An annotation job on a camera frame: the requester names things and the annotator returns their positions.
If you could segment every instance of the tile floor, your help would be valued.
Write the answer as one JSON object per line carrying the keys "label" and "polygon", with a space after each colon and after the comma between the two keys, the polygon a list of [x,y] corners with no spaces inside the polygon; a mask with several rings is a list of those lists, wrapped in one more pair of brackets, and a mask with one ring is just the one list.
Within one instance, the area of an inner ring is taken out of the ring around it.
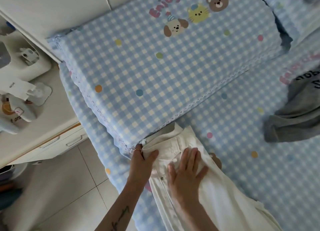
{"label": "tile floor", "polygon": [[[12,231],[94,231],[119,195],[90,140],[26,172],[22,196],[4,213]],[[133,220],[127,230],[136,231]]]}

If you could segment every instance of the cartoon dog face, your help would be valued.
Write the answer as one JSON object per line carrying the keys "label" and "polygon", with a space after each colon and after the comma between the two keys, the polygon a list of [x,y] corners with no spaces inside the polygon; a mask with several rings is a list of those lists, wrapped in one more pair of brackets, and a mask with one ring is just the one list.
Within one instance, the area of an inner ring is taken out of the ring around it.
{"label": "cartoon dog face", "polygon": [[214,12],[220,12],[227,8],[229,5],[229,0],[206,0],[209,7]]}
{"label": "cartoon dog face", "polygon": [[174,19],[167,23],[164,27],[164,34],[167,37],[177,36],[184,32],[189,26],[189,22],[184,19]]}
{"label": "cartoon dog face", "polygon": [[206,20],[209,17],[209,10],[201,3],[194,4],[187,9],[189,19],[193,23],[199,23]]}

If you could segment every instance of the brown cartoon bear face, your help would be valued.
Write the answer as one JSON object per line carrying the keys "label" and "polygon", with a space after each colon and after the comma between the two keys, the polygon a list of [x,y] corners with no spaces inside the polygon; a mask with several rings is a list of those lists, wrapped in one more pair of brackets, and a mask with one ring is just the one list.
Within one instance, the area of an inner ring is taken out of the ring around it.
{"label": "brown cartoon bear face", "polygon": [[184,19],[174,19],[167,23],[164,27],[164,34],[167,37],[176,36],[184,32],[185,28],[189,26],[189,22]]}
{"label": "brown cartoon bear face", "polygon": [[206,0],[209,7],[214,12],[220,12],[227,8],[229,5],[229,0]]}

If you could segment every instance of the white pants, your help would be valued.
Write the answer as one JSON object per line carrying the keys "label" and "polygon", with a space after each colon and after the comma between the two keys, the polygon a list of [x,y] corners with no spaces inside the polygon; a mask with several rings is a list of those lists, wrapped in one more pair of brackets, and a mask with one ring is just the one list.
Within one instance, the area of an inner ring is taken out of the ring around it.
{"label": "white pants", "polygon": [[154,162],[150,186],[167,231],[190,230],[176,212],[169,192],[168,164],[173,162],[178,169],[185,148],[198,148],[202,161],[209,172],[199,188],[199,200],[219,231],[279,231],[277,221],[263,208],[262,203],[242,194],[234,183],[218,168],[189,126],[182,129],[171,123],[142,142],[143,154],[159,150]]}

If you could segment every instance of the gray sweatshirt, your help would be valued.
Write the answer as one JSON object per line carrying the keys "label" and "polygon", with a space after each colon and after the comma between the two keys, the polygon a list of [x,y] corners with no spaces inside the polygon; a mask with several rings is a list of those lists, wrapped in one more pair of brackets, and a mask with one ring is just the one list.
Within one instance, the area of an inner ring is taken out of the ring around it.
{"label": "gray sweatshirt", "polygon": [[292,80],[288,102],[264,124],[266,142],[306,140],[320,134],[320,67]]}

